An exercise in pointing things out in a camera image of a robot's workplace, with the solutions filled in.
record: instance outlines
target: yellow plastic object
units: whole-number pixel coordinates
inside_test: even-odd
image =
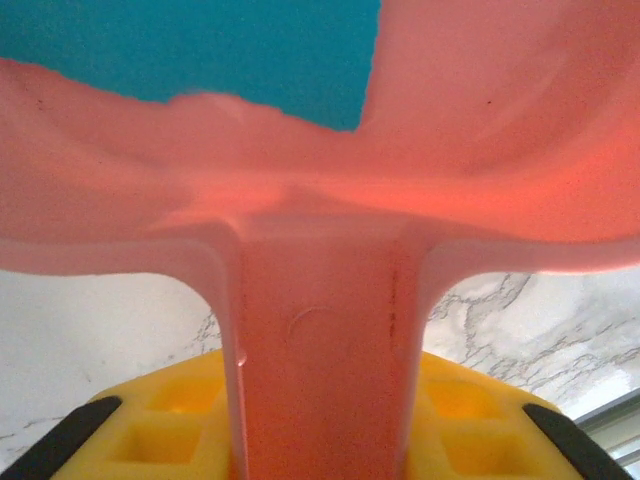
[[[118,385],[95,399],[111,395],[123,400],[120,408],[53,480],[232,478],[221,351]],[[406,479],[580,480],[523,412],[527,403],[555,410],[534,395],[424,353]]]

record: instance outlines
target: white marble surface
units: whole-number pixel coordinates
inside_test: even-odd
[[[640,269],[489,274],[435,308],[424,348],[578,417],[640,387]],[[0,469],[78,404],[220,345],[207,304],[157,275],[0,271]]]

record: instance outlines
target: pink plastic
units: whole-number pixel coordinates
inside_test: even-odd
[[[640,261],[640,2],[384,2],[365,116],[169,105],[0,61],[0,267],[159,272],[220,319],[251,479],[402,474],[426,315]]]

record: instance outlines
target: translucent pink plastic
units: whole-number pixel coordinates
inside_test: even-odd
[[[240,477],[402,476],[425,318],[640,261],[640,2],[389,0],[362,126],[0,61],[0,267],[158,272],[220,319]]]

